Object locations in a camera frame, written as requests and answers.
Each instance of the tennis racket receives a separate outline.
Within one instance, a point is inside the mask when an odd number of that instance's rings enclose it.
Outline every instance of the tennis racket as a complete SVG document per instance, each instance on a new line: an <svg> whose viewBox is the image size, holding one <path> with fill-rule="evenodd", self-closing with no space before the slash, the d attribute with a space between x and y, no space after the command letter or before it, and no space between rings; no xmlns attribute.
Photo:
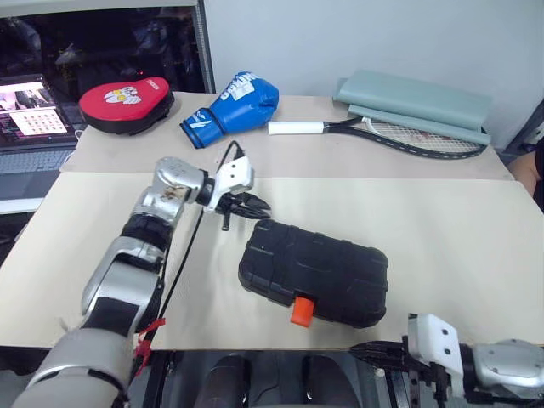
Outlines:
<svg viewBox="0 0 544 408"><path fill-rule="evenodd" d="M269 122L269 134L295 133L351 134L405 153L442 160L475 157L487 147L361 116L342 122Z"/></svg>

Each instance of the laptop screen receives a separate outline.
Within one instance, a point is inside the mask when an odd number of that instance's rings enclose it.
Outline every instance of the laptop screen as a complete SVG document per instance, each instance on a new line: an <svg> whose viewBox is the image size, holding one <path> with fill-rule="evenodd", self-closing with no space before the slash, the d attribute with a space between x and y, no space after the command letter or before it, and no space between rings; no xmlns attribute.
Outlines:
<svg viewBox="0 0 544 408"><path fill-rule="evenodd" d="M41 76L0 78L0 149L76 140Z"/></svg>

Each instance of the beige table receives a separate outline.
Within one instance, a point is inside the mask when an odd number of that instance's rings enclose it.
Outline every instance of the beige table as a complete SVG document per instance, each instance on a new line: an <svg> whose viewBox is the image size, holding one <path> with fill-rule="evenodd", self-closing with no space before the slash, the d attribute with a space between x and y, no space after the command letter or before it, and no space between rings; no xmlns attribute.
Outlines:
<svg viewBox="0 0 544 408"><path fill-rule="evenodd" d="M50 347L80 321L82 289L151 174L63 173L0 269L0 344ZM370 329L315 320L246 292L237 267L253 222L205 216L156 349L340 349L398 341L408 313L435 313L462 341L544 343L544 218L511 181L261 178L278 221L382 250L388 311ZM175 232L167 286L199 211Z"/></svg>
<svg viewBox="0 0 544 408"><path fill-rule="evenodd" d="M152 172L164 156L178 156L211 170L217 167L227 144L241 143L258 177L343 177L401 179L508 179L512 176L492 148L481 156L439 161L407 155L369 140L339 134L268 135L264 128L229 136L206 149L195 149L179 123L216 95L176 93L168 118L146 132L128 137L84 132L65 172ZM282 96L273 120L340 121L347 106L331 98Z"/></svg>

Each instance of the laptop keyboard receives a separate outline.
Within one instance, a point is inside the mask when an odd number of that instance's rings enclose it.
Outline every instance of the laptop keyboard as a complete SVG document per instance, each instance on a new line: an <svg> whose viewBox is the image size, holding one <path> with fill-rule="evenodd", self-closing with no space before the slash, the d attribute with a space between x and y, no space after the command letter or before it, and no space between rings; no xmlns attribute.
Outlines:
<svg viewBox="0 0 544 408"><path fill-rule="evenodd" d="M59 170L73 150L50 150L0 155L0 174Z"/></svg>

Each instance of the white grip tape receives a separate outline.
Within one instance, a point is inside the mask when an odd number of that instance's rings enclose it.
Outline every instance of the white grip tape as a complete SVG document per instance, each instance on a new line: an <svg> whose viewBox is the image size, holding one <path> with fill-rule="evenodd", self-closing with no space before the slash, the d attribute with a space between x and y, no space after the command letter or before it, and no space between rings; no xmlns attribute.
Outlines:
<svg viewBox="0 0 544 408"><path fill-rule="evenodd" d="M323 122L269 122L269 134L323 133Z"/></svg>

